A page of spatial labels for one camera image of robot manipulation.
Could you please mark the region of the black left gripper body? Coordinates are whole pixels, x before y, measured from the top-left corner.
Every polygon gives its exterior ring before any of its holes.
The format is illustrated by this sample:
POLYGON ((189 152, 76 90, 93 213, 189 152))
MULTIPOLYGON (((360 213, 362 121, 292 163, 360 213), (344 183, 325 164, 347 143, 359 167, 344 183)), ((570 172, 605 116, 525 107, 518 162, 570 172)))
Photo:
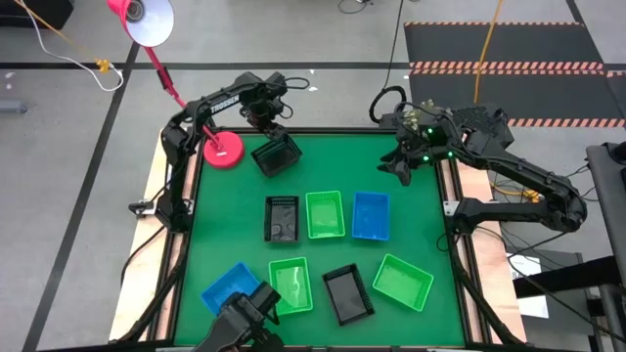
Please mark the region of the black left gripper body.
POLYGON ((281 114, 284 105, 278 98, 267 98, 258 94, 242 94, 240 96, 240 115, 258 132, 266 126, 279 124, 275 121, 276 115, 281 114))

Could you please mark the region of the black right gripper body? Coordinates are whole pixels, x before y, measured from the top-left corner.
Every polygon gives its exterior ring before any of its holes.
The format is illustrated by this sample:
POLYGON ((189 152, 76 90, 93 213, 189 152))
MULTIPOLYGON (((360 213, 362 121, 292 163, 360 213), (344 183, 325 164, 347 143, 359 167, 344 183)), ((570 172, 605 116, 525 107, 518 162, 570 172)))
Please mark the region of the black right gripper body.
POLYGON ((406 117, 398 128, 398 152, 411 168, 455 157, 460 135, 447 116, 406 117))

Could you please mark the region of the black plastic basket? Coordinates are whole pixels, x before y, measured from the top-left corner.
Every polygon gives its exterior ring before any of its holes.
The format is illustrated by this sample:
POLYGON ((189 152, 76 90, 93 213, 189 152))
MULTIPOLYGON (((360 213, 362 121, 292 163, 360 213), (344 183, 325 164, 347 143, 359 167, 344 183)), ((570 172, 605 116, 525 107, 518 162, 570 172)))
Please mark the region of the black plastic basket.
POLYGON ((298 163, 302 151, 290 135, 272 140, 251 152, 251 157, 268 178, 298 163))
POLYGON ((263 239, 265 242, 298 242, 299 198, 267 197, 265 200, 263 239))
POLYGON ((324 274, 322 279, 341 327, 375 314, 355 263, 334 269, 324 274))

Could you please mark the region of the green plastic basket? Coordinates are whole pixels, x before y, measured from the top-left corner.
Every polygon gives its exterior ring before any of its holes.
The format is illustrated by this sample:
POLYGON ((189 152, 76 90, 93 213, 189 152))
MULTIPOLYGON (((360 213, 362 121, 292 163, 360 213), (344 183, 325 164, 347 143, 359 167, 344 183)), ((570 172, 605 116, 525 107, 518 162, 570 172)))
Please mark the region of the green plastic basket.
POLYGON ((276 305, 279 316, 313 309, 312 289, 305 257, 271 261, 268 269, 270 285, 281 295, 276 305))
POLYGON ((373 288, 404 306, 422 312, 434 276, 387 253, 375 275, 373 288))
POLYGON ((311 240, 344 237, 345 221, 339 191, 305 195, 307 233, 311 240))

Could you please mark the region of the blue plastic basket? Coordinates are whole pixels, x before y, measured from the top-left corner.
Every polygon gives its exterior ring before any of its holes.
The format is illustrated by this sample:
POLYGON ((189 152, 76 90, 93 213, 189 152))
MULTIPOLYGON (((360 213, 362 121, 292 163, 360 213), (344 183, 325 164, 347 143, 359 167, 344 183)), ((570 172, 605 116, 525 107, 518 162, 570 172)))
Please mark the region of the blue plastic basket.
POLYGON ((201 294, 201 300, 214 316, 218 316, 222 304, 231 294, 241 292, 252 295, 259 285, 260 281, 248 266, 238 262, 201 294))
POLYGON ((388 241, 389 208, 388 194, 356 192, 353 201, 352 238, 388 241))

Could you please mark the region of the red desk lamp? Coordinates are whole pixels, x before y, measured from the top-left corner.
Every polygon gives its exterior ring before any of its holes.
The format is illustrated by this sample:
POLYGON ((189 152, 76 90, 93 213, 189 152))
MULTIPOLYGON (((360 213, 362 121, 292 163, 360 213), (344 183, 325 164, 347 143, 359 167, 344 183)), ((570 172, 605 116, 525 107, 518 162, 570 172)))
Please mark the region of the red desk lamp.
MULTIPOLYGON (((154 47, 163 44, 174 28, 174 11, 169 0, 106 0, 110 10, 119 17, 128 36, 139 44, 148 55, 164 91, 181 107, 186 103, 180 98, 165 66, 157 58, 154 47)), ((244 156, 243 140, 233 132, 213 133, 208 127, 202 132, 208 138, 203 150, 204 158, 214 168, 227 169, 236 166, 244 156)))

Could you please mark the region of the light wooden side board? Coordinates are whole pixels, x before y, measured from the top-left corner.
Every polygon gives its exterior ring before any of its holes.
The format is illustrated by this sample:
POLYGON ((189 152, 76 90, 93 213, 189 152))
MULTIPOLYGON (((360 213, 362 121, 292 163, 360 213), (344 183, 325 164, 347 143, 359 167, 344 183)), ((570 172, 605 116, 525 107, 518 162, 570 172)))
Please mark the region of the light wooden side board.
MULTIPOLYGON (((191 156, 191 165, 188 167, 188 171, 186 171, 183 188, 183 196, 185 198, 192 197, 197 156, 197 154, 191 156)), ((158 132, 144 196, 152 197, 163 186, 168 172, 165 169, 166 155, 161 145, 160 132, 158 132)), ((153 235, 161 225, 156 217, 152 215, 139 219, 131 245, 131 252, 153 235)), ((172 238, 167 234, 166 229, 163 228, 130 262, 125 271, 124 282, 120 289, 120 296, 117 301, 110 332, 110 340, 122 337, 139 320, 157 293, 162 260, 165 260, 165 269, 163 269, 165 276, 173 270, 179 256, 182 237, 181 234, 177 234, 173 235, 172 238), (168 243, 172 245, 171 250, 166 249, 168 243)), ((173 297, 174 289, 166 295, 161 308, 158 308, 155 318, 160 318, 160 323, 158 323, 158 327, 157 323, 155 323, 155 339, 166 339, 167 329, 170 326, 173 327, 173 323, 170 324, 169 318, 170 313, 173 314, 173 297)))
MULTIPOLYGON (((466 197, 486 202, 492 198, 489 178, 483 170, 444 160, 441 174, 446 200, 466 197)), ((501 236, 499 223, 483 222, 471 236, 459 240, 457 249, 471 282, 511 333, 524 341, 526 334, 501 236)))

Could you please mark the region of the black hazard-striped floor mat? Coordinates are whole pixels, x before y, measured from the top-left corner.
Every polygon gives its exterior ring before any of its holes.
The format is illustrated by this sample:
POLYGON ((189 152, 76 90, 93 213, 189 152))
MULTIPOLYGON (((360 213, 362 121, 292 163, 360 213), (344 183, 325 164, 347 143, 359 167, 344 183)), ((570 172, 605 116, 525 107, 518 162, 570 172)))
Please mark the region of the black hazard-striped floor mat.
POLYGON ((604 63, 580 22, 405 22, 409 62, 414 67, 491 63, 604 63))
POLYGON ((602 71, 484 74, 480 82, 463 73, 414 70, 412 101, 432 100, 452 110, 473 105, 503 109, 517 127, 626 127, 622 111, 602 71))

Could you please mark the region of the grey cart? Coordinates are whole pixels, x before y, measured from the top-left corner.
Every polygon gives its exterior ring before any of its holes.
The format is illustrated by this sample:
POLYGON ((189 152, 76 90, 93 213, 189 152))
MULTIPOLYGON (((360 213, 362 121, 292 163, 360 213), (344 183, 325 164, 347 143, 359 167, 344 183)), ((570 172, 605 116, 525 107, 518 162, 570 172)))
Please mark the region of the grey cart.
POLYGON ((620 281, 626 286, 626 141, 587 147, 586 155, 620 281))

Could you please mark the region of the white paper sheet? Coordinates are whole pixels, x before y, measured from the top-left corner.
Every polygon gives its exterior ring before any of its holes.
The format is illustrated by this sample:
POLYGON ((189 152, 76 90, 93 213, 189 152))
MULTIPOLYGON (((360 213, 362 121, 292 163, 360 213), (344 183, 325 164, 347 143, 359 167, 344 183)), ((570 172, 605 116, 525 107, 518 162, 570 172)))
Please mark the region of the white paper sheet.
MULTIPOLYGON (((510 272, 512 278, 522 279, 522 275, 540 274, 542 265, 539 258, 515 255, 511 258, 510 272)), ((549 310, 545 295, 519 298, 517 300, 519 312, 523 316, 548 319, 549 310)))

